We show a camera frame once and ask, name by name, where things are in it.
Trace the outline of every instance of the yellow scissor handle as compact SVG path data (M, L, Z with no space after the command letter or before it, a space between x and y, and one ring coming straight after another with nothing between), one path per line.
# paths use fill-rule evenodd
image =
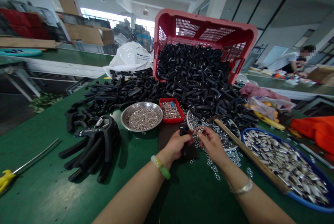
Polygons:
M0 193L5 190L11 180L16 176L16 174L13 174L11 170L5 170L2 173L5 175L0 177Z

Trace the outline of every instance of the pink cloth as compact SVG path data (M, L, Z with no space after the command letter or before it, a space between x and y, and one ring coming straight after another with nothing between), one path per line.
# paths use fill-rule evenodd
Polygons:
M283 99L286 101L291 102L291 100L288 97L285 97L283 95L279 95L278 93L271 91L267 88L257 87L253 83L247 83L240 89L241 95L246 95L246 98L251 98L253 96L263 96L263 97L269 97L272 99Z

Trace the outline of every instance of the white shirt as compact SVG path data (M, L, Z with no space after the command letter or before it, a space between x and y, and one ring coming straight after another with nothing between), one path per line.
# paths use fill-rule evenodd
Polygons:
M299 54L297 52L285 54L279 57L276 61L271 63L269 66L267 66L267 68L270 69L271 71L277 71L281 69L282 67L290 64L290 62L297 61L298 56Z

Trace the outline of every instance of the silver bracelet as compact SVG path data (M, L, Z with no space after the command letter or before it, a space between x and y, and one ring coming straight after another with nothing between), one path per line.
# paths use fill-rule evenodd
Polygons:
M241 189L239 189L235 192L233 192L231 188L230 188L230 190L231 190L231 193L240 195L240 194L247 193L248 191L250 191L252 189L252 187L253 187L253 181L250 178L246 186L242 187Z

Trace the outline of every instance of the red crate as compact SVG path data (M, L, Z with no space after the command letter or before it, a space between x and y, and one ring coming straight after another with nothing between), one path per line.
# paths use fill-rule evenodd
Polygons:
M16 26L25 26L26 19L22 17L22 13L15 10L0 8L0 13L5 16L6 20Z
M21 15L25 18L26 27L43 27L37 14L21 13Z
M17 32L17 34L24 38L33 38L31 32L28 30L28 27L24 26L17 26L17 25L10 25L12 29Z
M40 27L25 27L25 26L16 26L10 25L17 34L24 38L34 38L40 40L49 40L50 35L48 31Z
M161 103L162 102L173 102L176 107L178 112L180 113L181 118L175 118L175 119L165 119L164 117L162 118L162 122L165 124L180 124L182 123L183 119L184 119L184 113L182 111L182 109L180 108L180 104L178 103L177 99L174 98L161 98L159 99L159 105L162 109Z
M201 44L222 51L222 61L231 67L229 82L234 84L256 39L257 28L250 24L162 9L155 20L153 77L165 81L158 78L157 67L159 52L167 44Z
M49 40L50 35L45 28L42 27L28 27L28 30L34 39Z
M36 14L23 13L4 8L0 8L0 13L2 13L6 20L12 25L25 27L43 27L38 15Z

